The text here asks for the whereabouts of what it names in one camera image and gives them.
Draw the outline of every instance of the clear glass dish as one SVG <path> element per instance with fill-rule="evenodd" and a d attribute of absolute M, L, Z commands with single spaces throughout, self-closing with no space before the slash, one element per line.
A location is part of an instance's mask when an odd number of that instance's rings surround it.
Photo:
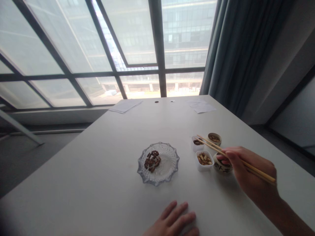
<path fill-rule="evenodd" d="M 147 155 L 156 150 L 159 152 L 161 162 L 158 167 L 155 168 L 154 172 L 151 173 L 149 169 L 144 167 Z M 138 159 L 138 171 L 142 177 L 143 183 L 152 184 L 155 187 L 161 183 L 170 182 L 173 174 L 178 171 L 179 156 L 177 155 L 176 149 L 173 148 L 169 143 L 158 142 L 151 144 L 147 149 L 144 149 L 141 157 Z"/>

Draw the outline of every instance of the tabletop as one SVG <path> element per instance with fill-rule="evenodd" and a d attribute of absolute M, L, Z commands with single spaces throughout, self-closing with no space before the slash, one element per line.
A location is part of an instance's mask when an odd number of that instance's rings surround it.
<path fill-rule="evenodd" d="M 217 110 L 197 114 L 186 103 L 197 98 Z M 106 112 L 0 200 L 1 220 L 11 235 L 142 235 L 176 199 L 196 212 L 200 235 L 281 235 L 233 174 L 197 170 L 191 137 L 210 132 L 222 147 L 271 160 L 281 197 L 315 229 L 315 178 L 209 95 L 143 99 L 125 114 Z M 171 181 L 155 187 L 142 182 L 137 160 L 157 142 L 170 143 L 180 160 Z"/>

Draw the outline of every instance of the small cup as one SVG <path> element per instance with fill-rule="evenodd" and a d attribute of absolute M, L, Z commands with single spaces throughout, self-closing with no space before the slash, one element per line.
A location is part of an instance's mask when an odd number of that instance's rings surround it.
<path fill-rule="evenodd" d="M 203 166 L 203 165 L 201 165 L 201 164 L 199 163 L 199 161 L 198 161 L 198 156 L 199 156 L 200 153 L 202 153 L 202 152 L 204 152 L 208 157 L 210 157 L 211 162 L 212 162 L 212 165 Z M 214 160 L 213 160 L 211 154 L 210 154 L 208 151 L 198 151 L 198 152 L 196 152 L 195 161 L 196 161 L 197 169 L 198 169 L 200 172 L 209 171 L 210 168 L 214 165 Z"/>
<path fill-rule="evenodd" d="M 219 142 L 213 141 L 211 136 L 216 137 L 217 140 L 219 140 Z M 218 146 L 220 146 L 221 143 L 222 143 L 222 138 L 221 138 L 221 136 L 218 135 L 218 134 L 216 134 L 216 133 L 210 133 L 210 134 L 208 134 L 208 139 L 209 139 L 212 143 L 214 143 L 214 144 L 216 144 L 216 145 L 218 145 Z"/>
<path fill-rule="evenodd" d="M 216 170 L 220 171 L 224 174 L 231 173 L 233 170 L 233 166 L 231 164 L 229 164 L 229 165 L 223 164 L 221 160 L 217 159 L 217 154 L 218 154 L 218 152 L 216 154 L 214 154 L 214 156 L 213 156 L 214 167 L 216 168 Z"/>
<path fill-rule="evenodd" d="M 196 144 L 194 144 L 194 140 L 196 140 L 196 139 L 201 139 L 202 141 L 204 141 L 202 138 L 200 138 L 200 137 L 198 137 L 198 136 L 192 136 L 192 137 L 191 137 L 192 149 L 193 149 L 194 152 L 196 152 L 196 151 L 202 151 L 203 148 L 204 148 L 204 144 L 202 144 L 202 145 L 196 145 Z"/>

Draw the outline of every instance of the nuts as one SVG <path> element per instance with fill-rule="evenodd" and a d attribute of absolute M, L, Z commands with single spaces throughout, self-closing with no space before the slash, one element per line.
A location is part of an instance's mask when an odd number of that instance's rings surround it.
<path fill-rule="evenodd" d="M 219 139 L 217 136 L 214 136 L 214 135 L 211 135 L 211 136 L 210 136 L 210 139 L 211 139 L 213 142 L 216 142 L 216 143 L 220 142 L 220 139 Z"/>
<path fill-rule="evenodd" d="M 144 167 L 146 169 L 148 169 L 149 167 L 149 171 L 151 173 L 153 173 L 153 171 L 155 170 L 155 168 L 157 166 L 159 166 L 160 162 L 161 162 L 161 158 L 158 156 L 159 153 L 158 151 L 152 151 L 150 152 L 148 155 L 147 155 L 147 159 L 145 159 L 145 162 L 144 162 Z"/>
<path fill-rule="evenodd" d="M 199 140 L 201 140 L 201 139 L 196 139 L 196 140 L 194 140 L 193 142 L 194 142 L 194 144 L 195 145 L 203 145 L 203 143 L 202 142 L 200 142 Z"/>
<path fill-rule="evenodd" d="M 204 152 L 200 153 L 197 158 L 199 163 L 203 166 L 212 165 L 210 157 L 208 157 Z"/>

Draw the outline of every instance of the hand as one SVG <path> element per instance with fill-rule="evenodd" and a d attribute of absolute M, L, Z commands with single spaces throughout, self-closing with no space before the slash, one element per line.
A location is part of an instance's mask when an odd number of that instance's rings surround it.
<path fill-rule="evenodd" d="M 222 151 L 228 158 L 217 155 L 217 159 L 223 164 L 232 164 L 241 188 L 261 210 L 273 207 L 281 199 L 277 187 L 248 172 L 241 159 L 276 179 L 277 170 L 271 161 L 244 147 L 228 147 Z"/>
<path fill-rule="evenodd" d="M 154 225 L 152 225 L 143 234 L 143 236 L 176 236 L 180 234 L 180 232 L 186 225 L 192 223 L 196 219 L 196 214 L 193 211 L 180 216 L 187 209 L 187 202 L 184 202 L 180 206 L 175 208 L 176 205 L 176 201 L 171 202 L 168 207 L 163 211 L 160 218 L 158 218 Z M 198 235 L 199 229 L 193 228 L 184 236 Z"/>

